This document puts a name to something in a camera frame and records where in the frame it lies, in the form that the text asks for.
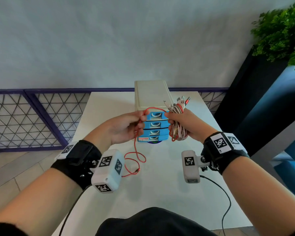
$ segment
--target white table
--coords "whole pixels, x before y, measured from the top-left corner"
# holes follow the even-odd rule
[[[190,96],[188,108],[206,123],[220,130],[198,92],[171,92],[173,99]],[[134,92],[93,92],[82,115],[74,141],[82,139],[105,120],[134,111]],[[123,154],[134,151],[133,141],[110,147]],[[90,187],[81,196],[67,220],[63,235],[95,235],[107,218],[128,218],[139,211],[157,206],[185,216],[209,230],[221,229],[221,219],[228,208],[228,198],[212,182],[201,179],[199,184],[187,184],[183,177],[181,152],[194,150],[200,155],[203,145],[187,138],[158,144],[137,143],[137,149],[147,158],[138,175],[123,178],[119,189],[101,194]],[[222,176],[208,170],[202,173],[222,186],[232,201],[224,219],[224,228],[251,226],[228,190]],[[59,227],[53,235],[59,234]]]

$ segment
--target black shirt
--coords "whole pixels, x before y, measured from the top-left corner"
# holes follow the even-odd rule
[[[7,223],[0,223],[0,235],[27,236],[14,225]],[[157,207],[145,209],[128,219],[106,219],[99,227],[96,236],[107,235],[215,236],[196,222]]]

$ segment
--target tiled floor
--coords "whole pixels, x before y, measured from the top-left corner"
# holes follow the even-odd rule
[[[0,208],[48,170],[59,151],[0,153]],[[223,236],[222,230],[214,230]],[[257,236],[254,227],[225,229],[226,235]]]

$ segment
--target black planter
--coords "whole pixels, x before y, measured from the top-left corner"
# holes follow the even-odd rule
[[[236,134],[250,155],[295,120],[294,74],[282,81],[281,77],[278,79],[285,71],[288,60],[269,62],[266,59],[264,56],[252,56],[250,51],[215,113],[221,129]],[[273,92],[273,89],[278,91],[277,79],[282,82],[279,83],[282,94]]]

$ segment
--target green plant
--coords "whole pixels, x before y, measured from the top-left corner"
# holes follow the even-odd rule
[[[289,59],[295,65],[295,3],[287,9],[262,13],[251,33],[257,39],[253,55],[266,55],[269,61]]]

